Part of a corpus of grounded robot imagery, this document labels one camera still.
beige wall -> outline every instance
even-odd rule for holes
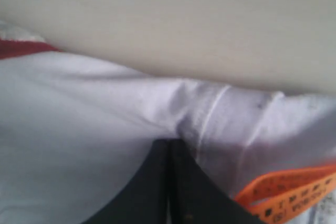
[[[336,0],[0,0],[0,18],[149,73],[336,93]]]

red fabric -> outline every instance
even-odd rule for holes
[[[0,60],[46,51],[59,50],[43,42],[0,39]]]

orange strap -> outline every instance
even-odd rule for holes
[[[336,165],[262,175],[235,198],[267,224],[281,224],[310,208],[336,188]]]

white cloth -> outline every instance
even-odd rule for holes
[[[336,119],[323,120],[333,98],[155,78],[60,52],[2,60],[0,73],[0,224],[85,221],[157,138],[183,137],[230,195],[262,173],[334,157]]]

orange lanyard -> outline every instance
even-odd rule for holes
[[[336,165],[285,170],[258,177],[235,200],[265,223],[282,224],[335,188]]]

